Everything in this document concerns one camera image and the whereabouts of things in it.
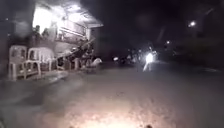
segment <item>white plastic chair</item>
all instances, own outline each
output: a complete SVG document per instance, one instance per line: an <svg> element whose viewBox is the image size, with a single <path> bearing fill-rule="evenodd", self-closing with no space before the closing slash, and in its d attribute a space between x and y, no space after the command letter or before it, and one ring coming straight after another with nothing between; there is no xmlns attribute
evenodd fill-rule
<svg viewBox="0 0 224 128"><path fill-rule="evenodd" d="M49 71L52 70L52 63L55 61L54 53L51 49L40 47L40 48L30 48L28 51L27 65L31 64L31 69L34 69L34 64L37 64L38 75L41 76L41 64L48 64Z"/></svg>
<svg viewBox="0 0 224 128"><path fill-rule="evenodd" d="M13 45L9 50L9 78L17 80L17 77L23 75L26 79L26 54L27 48L21 45ZM22 66L22 70L18 71L18 66Z"/></svg>

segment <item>ground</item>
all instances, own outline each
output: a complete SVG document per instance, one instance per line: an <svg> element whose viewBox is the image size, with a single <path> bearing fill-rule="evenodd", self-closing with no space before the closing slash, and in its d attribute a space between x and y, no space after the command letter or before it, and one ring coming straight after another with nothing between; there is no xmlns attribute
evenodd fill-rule
<svg viewBox="0 0 224 128"><path fill-rule="evenodd" d="M0 95L1 115L8 128L224 127L222 73L165 63L152 69L26 81Z"/></svg>

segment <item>bright light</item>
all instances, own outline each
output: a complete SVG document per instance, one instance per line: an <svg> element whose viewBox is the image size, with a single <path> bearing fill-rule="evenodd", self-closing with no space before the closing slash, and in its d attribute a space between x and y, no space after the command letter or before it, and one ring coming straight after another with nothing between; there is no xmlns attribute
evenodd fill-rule
<svg viewBox="0 0 224 128"><path fill-rule="evenodd" d="M44 31L45 28L49 28L52 22L52 13L44 8L37 7L33 18L33 27L39 25L40 33Z"/></svg>
<svg viewBox="0 0 224 128"><path fill-rule="evenodd" d="M149 53L147 56L146 56L146 63L149 64L149 63L152 63L154 61L154 56L152 53Z"/></svg>
<svg viewBox="0 0 224 128"><path fill-rule="evenodd" d="M114 57L114 61L118 61L118 59L119 59L118 57Z"/></svg>
<svg viewBox="0 0 224 128"><path fill-rule="evenodd" d="M188 25L189 27L194 27L196 26L196 22L195 21L191 21L190 24Z"/></svg>
<svg viewBox="0 0 224 128"><path fill-rule="evenodd" d="M81 7L75 4L75 5L72 5L72 6L68 9L68 11L69 11L69 12L73 12L73 11L78 11L78 10L80 10L80 9L81 9Z"/></svg>

